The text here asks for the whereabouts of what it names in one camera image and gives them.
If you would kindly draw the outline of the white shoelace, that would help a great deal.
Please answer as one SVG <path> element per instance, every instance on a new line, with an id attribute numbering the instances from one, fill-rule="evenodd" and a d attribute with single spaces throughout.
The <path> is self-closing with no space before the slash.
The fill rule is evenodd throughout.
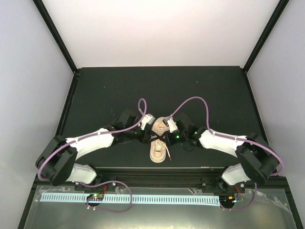
<path id="1" fill-rule="evenodd" d="M 167 131 L 169 131 L 169 128 L 160 128 L 156 130 L 155 133 L 161 136 L 165 135 Z M 154 159 L 155 163 L 163 162 L 167 156 L 171 160 L 171 155 L 168 148 L 169 146 L 165 142 L 161 141 L 160 139 L 156 139 L 153 146 L 152 158 Z"/>

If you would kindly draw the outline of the white beige sneaker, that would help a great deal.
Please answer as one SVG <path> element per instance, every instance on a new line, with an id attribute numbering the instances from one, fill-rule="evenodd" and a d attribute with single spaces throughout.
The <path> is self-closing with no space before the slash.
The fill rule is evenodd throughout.
<path id="1" fill-rule="evenodd" d="M 163 122 L 165 117 L 159 117 L 152 125 L 152 131 L 158 136 L 162 136 L 166 131 L 169 131 L 169 127 Z M 150 159 L 154 163 L 161 163 L 165 160 L 167 154 L 166 143 L 160 139 L 155 139 L 151 142 Z"/>

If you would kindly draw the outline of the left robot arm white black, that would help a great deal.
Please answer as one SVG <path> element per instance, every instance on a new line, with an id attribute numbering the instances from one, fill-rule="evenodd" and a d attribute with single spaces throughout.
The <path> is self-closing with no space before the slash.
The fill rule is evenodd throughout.
<path id="1" fill-rule="evenodd" d="M 119 119 L 92 133 L 71 138 L 55 136 L 35 163 L 39 180 L 48 181 L 53 186 L 77 182 L 91 190 L 98 190 L 102 186 L 102 178 L 95 167 L 81 165 L 76 161 L 91 152 L 112 147 L 127 139 L 138 139 L 146 143 L 154 121 L 151 114 L 139 117 L 127 109 Z"/>

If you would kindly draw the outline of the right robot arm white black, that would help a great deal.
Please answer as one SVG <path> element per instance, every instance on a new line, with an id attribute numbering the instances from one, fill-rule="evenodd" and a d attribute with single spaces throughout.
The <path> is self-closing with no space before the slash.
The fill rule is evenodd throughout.
<path id="1" fill-rule="evenodd" d="M 151 142 L 150 156 L 153 161 L 163 161 L 169 154 L 168 146 L 187 142 L 190 146 L 212 149 L 231 155 L 238 163 L 224 168 L 216 185 L 221 192 L 228 192 L 234 185 L 253 181 L 265 184 L 280 165 L 272 148 L 257 134 L 234 136 L 197 127 L 185 114 L 177 119 L 160 117 L 152 125 L 159 137 Z"/>

